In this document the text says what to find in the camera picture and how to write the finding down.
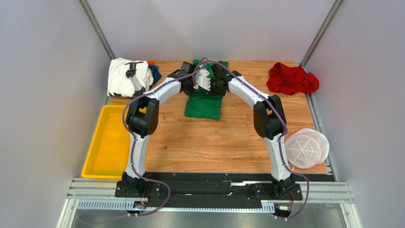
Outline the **green t shirt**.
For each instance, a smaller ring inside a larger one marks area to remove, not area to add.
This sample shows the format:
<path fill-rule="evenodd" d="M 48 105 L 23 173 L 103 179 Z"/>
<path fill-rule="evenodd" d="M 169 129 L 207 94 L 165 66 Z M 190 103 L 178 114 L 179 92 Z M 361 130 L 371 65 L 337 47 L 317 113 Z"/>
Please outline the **green t shirt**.
<path fill-rule="evenodd" d="M 223 96 L 208 95 L 204 89 L 195 90 L 187 100 L 186 117 L 220 120 Z"/>

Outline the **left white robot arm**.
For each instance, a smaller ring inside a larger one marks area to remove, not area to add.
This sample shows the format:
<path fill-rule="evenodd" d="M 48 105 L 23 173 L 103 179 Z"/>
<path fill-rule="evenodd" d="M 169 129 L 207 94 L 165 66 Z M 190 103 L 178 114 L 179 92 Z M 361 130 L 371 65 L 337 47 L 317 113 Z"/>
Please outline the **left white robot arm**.
<path fill-rule="evenodd" d="M 124 127 L 130 134 L 130 152 L 122 183 L 140 188 L 145 181 L 145 160 L 151 135 L 159 122 L 159 109 L 172 96 L 194 90 L 193 76 L 197 66 L 183 62 L 179 70 L 171 73 L 160 85 L 149 92 L 136 92 L 124 109 Z"/>

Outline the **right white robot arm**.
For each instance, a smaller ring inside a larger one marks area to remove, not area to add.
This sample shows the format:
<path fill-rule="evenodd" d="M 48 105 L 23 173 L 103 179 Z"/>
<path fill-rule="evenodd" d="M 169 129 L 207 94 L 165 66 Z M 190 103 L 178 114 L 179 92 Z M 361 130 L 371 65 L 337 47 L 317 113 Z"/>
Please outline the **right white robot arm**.
<path fill-rule="evenodd" d="M 231 92 L 253 109 L 256 133 L 264 139 L 271 162 L 272 183 L 280 192 L 291 189 L 295 182 L 288 166 L 285 135 L 288 132 L 281 99 L 251 85 L 238 72 L 229 70 L 221 61 L 213 61 L 212 92 Z"/>

